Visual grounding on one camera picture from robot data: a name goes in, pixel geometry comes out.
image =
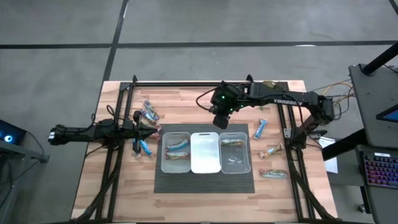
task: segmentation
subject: wooden tabletop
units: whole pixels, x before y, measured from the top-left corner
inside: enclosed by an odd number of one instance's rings
[[[292,91],[305,91],[302,80],[288,81]],[[99,99],[97,120],[110,118],[106,105],[116,107],[120,82],[105,82]],[[199,108],[195,99],[205,87],[145,87],[134,88],[131,113],[144,107],[144,100],[150,100],[160,116],[160,124],[212,123],[214,115]],[[210,106],[211,94],[200,103]],[[124,113],[126,97],[121,113]],[[297,108],[295,117],[300,125]],[[304,119],[309,115],[303,109]],[[268,119],[260,140],[252,135],[259,126],[259,118]],[[279,115],[276,105],[266,105],[263,110],[243,108],[234,113],[230,123],[246,123],[249,127],[254,194],[155,194],[155,159],[132,155],[132,144],[126,141],[118,194],[114,209],[114,222],[294,222],[297,216],[294,207],[290,179],[266,179],[259,175],[259,169],[284,169],[287,167],[285,152],[278,152],[266,159],[260,159],[259,152],[275,147],[282,142]],[[156,141],[147,141],[156,152]],[[88,151],[100,146],[91,143]],[[312,192],[333,216],[337,217],[335,203],[323,164],[322,153],[317,147],[307,146],[303,151],[308,181]],[[72,218],[83,213],[100,189],[106,150],[100,149],[86,158],[81,173]],[[303,192],[300,198],[305,217],[308,217]],[[104,204],[103,215],[108,211],[109,192]]]

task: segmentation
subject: gray floor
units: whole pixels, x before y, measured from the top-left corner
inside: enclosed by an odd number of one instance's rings
[[[122,0],[5,0],[0,44],[110,43]],[[388,0],[131,0],[120,42],[394,40]],[[308,90],[348,78],[388,46],[225,49],[119,49],[110,80],[305,80]],[[55,124],[85,126],[95,111],[108,49],[0,50],[0,119],[33,132],[51,154],[30,171],[11,223],[68,220],[86,144],[50,146]],[[391,62],[398,65],[398,60]],[[344,87],[330,94],[344,92]],[[355,99],[325,129],[342,138],[360,129]],[[339,217],[371,222],[356,211],[356,187],[332,185]]]

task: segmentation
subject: black floor line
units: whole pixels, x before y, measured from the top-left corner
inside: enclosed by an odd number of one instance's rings
[[[394,11],[396,12],[396,14],[398,15],[398,6],[397,3],[394,0],[388,0],[392,6],[392,8],[394,9]]]
[[[114,36],[114,41],[120,38],[121,24]],[[300,47],[303,45],[324,46],[366,46],[392,45],[398,40],[350,40],[350,41],[287,41],[287,42],[166,42],[166,43],[112,43],[112,44],[12,44],[0,45],[0,49],[163,49],[163,48],[200,48],[200,47]]]
[[[111,76],[113,61],[114,61],[114,57],[116,55],[116,50],[118,49],[120,33],[122,32],[124,16],[126,15],[127,5],[128,4],[129,4],[129,0],[123,0],[122,8],[121,8],[120,13],[119,13],[118,24],[116,26],[116,30],[114,31],[112,47],[111,47],[111,50],[109,51],[108,61],[106,62],[106,66],[105,66],[105,71],[104,71],[104,76],[103,76],[102,82],[108,81],[110,76]]]

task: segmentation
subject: rgb keyboard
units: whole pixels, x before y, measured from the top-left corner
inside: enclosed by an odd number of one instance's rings
[[[398,158],[369,154],[363,158],[369,185],[398,189]]]

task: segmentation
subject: clear plastic container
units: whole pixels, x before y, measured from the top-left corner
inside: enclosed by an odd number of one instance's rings
[[[177,133],[165,133],[162,137],[162,163],[160,168],[163,172],[169,174],[181,174],[191,170],[191,159],[166,159],[166,146],[178,144],[185,139],[190,140],[190,133],[177,132]],[[174,152],[188,152],[191,153],[191,143],[182,149]]]
[[[196,174],[212,174],[221,170],[217,133],[191,135],[191,170]]]
[[[243,146],[222,146],[222,140],[243,140]],[[248,156],[248,136],[245,133],[220,134],[220,161],[224,174],[245,174],[250,172],[251,166]]]

